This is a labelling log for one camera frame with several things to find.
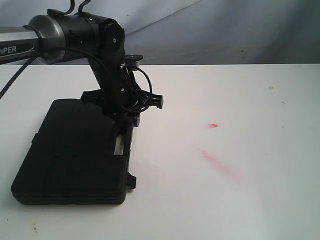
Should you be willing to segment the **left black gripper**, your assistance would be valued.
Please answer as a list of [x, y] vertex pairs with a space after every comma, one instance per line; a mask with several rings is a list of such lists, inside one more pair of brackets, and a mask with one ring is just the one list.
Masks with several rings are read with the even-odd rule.
[[[120, 130], [125, 129], [130, 123], [127, 113], [132, 114], [132, 124], [138, 127], [141, 112], [151, 106], [163, 108], [163, 96], [153, 93], [149, 76], [139, 67], [128, 67], [125, 64], [125, 56], [115, 66], [100, 57], [88, 55], [87, 60], [99, 89], [84, 91], [81, 101], [103, 108], [108, 115], [117, 114], [117, 125]], [[135, 71], [144, 75], [149, 91], [143, 90], [138, 85]]]

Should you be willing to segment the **left silver black robot arm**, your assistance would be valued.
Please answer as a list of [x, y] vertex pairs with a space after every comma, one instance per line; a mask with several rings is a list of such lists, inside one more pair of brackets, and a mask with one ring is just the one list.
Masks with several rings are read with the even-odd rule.
[[161, 109], [164, 100], [138, 85], [134, 71], [140, 70], [143, 56], [126, 54], [124, 44], [125, 31], [112, 18], [86, 12], [37, 15], [22, 27], [1, 28], [0, 62], [22, 60], [27, 67], [39, 58], [48, 65], [87, 59], [99, 89], [85, 91], [82, 102], [137, 127], [140, 114], [151, 106]]

